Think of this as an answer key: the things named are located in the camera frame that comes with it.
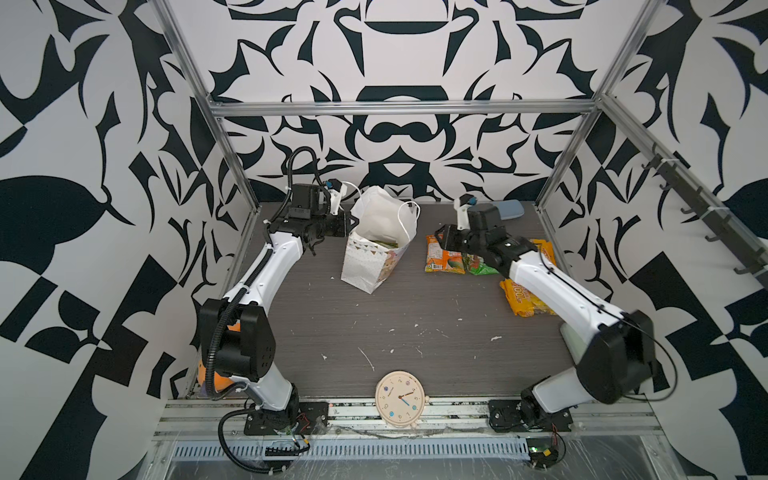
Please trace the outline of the green corn chips packet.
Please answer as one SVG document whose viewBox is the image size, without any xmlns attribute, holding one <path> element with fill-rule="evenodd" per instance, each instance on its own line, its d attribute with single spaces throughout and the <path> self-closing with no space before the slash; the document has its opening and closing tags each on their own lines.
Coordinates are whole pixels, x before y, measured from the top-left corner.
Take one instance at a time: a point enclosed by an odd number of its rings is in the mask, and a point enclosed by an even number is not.
<svg viewBox="0 0 768 480">
<path fill-rule="evenodd" d="M 471 275 L 495 275 L 498 271 L 485 263 L 482 257 L 478 255 L 464 254 L 463 264 L 465 271 Z"/>
</svg>

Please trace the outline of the orange snack packet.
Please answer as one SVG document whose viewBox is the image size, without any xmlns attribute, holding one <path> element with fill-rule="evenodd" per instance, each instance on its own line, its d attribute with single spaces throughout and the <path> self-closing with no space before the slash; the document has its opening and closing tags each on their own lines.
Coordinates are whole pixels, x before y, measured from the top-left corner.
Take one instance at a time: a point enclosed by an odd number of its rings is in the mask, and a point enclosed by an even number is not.
<svg viewBox="0 0 768 480">
<path fill-rule="evenodd" d="M 443 250 L 434 235 L 428 235 L 426 241 L 426 273 L 466 273 L 463 256 L 460 252 Z"/>
</svg>

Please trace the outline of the patterned paper gift bag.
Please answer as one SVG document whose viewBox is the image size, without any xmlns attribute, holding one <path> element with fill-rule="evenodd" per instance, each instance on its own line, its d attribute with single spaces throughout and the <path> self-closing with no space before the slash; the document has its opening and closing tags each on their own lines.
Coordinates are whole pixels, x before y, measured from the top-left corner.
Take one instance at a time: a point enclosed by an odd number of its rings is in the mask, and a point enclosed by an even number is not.
<svg viewBox="0 0 768 480">
<path fill-rule="evenodd" d="M 365 189 L 351 209 L 359 223 L 350 231 L 341 280 L 372 294 L 392 274 L 416 237 L 421 207 L 382 187 Z"/>
</svg>

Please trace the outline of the yellow snack packet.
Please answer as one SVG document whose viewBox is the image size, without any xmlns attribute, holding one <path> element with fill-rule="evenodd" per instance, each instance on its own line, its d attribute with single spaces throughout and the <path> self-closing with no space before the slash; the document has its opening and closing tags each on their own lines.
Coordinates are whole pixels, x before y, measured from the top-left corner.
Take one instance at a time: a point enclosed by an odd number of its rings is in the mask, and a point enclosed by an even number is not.
<svg viewBox="0 0 768 480">
<path fill-rule="evenodd" d="M 557 265 L 554 248 L 550 241 L 544 239 L 531 239 L 531 242 L 550 263 Z"/>
<path fill-rule="evenodd" d="M 555 315 L 555 312 L 536 295 L 512 280 L 499 283 L 511 310 L 516 316 L 530 318 L 537 315 Z"/>
</svg>

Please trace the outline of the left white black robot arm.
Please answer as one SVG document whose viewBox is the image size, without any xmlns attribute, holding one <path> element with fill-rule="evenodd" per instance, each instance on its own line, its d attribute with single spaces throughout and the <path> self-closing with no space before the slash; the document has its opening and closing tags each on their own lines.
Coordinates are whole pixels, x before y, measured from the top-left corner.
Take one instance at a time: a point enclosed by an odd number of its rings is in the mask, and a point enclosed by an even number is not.
<svg viewBox="0 0 768 480">
<path fill-rule="evenodd" d="M 292 267 L 326 237 L 345 237 L 355 221 L 341 207 L 348 185 L 332 179 L 296 184 L 264 222 L 265 242 L 243 277 L 197 315 L 204 392 L 218 401 L 237 391 L 255 401 L 267 428 L 284 430 L 299 416 L 298 391 L 275 364 L 276 339 L 268 320 Z"/>
</svg>

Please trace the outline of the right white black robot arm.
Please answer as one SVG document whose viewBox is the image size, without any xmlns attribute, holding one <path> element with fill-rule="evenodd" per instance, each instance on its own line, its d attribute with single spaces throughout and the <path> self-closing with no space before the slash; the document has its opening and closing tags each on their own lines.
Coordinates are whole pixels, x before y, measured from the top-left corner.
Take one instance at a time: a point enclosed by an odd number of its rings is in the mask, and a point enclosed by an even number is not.
<svg viewBox="0 0 768 480">
<path fill-rule="evenodd" d="M 626 312 L 568 277 L 524 237 L 510 235 L 492 204 L 456 201 L 457 220 L 436 230 L 439 246 L 479 256 L 506 279 L 529 290 L 585 343 L 575 366 L 524 389 L 511 416 L 491 414 L 496 431 L 544 429 L 574 406 L 613 404 L 656 373 L 650 318 Z"/>
</svg>

